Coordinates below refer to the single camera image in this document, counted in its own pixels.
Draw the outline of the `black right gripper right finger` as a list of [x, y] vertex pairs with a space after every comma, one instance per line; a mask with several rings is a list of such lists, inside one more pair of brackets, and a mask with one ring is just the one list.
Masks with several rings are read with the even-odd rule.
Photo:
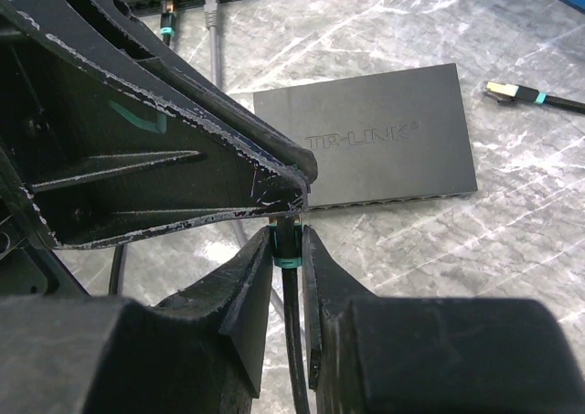
[[303, 231], [308, 385], [321, 413], [581, 413], [554, 315], [516, 298], [380, 297]]

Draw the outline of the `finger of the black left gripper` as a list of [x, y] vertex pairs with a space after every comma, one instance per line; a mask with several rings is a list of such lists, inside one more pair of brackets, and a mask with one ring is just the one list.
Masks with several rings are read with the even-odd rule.
[[297, 165], [308, 180], [317, 178], [318, 165], [311, 151], [302, 148], [231, 99], [166, 46], [134, 15], [121, 12], [117, 6], [126, 6], [123, 0], [90, 1], [99, 8], [99, 13], [112, 27], [122, 33], [124, 41], [136, 43], [149, 53], [144, 65], [155, 76], [282, 163]]
[[99, 249], [233, 218], [302, 211], [309, 180], [198, 107], [144, 65], [90, 0], [1, 0], [24, 32], [14, 49], [48, 138], [18, 144], [18, 212], [31, 243]]

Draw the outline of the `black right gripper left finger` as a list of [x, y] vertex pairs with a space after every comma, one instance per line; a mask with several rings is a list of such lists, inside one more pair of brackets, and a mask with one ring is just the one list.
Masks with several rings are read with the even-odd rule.
[[4, 413], [247, 413], [261, 391], [270, 232], [156, 306], [1, 300]]

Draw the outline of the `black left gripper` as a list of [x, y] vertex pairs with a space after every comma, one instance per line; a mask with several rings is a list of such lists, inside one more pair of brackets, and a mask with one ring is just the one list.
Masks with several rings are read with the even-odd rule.
[[[1, 22], [1, 131], [14, 133], [18, 144], [48, 138], [49, 126], [38, 108], [15, 117], [23, 101], [18, 90], [28, 95], [27, 75], [14, 49], [28, 42], [24, 32], [7, 21]], [[1, 142], [1, 293], [80, 297], [87, 291], [51, 249], [35, 248], [24, 216], [18, 212], [17, 196], [23, 193], [10, 156], [12, 149]]]

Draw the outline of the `black cable teal plug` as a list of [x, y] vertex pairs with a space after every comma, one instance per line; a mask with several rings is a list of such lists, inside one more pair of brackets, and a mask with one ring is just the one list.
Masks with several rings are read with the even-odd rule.
[[282, 270], [282, 310], [292, 398], [296, 413], [309, 413], [303, 367], [298, 269], [302, 266], [302, 222], [299, 217], [269, 218], [274, 265]]

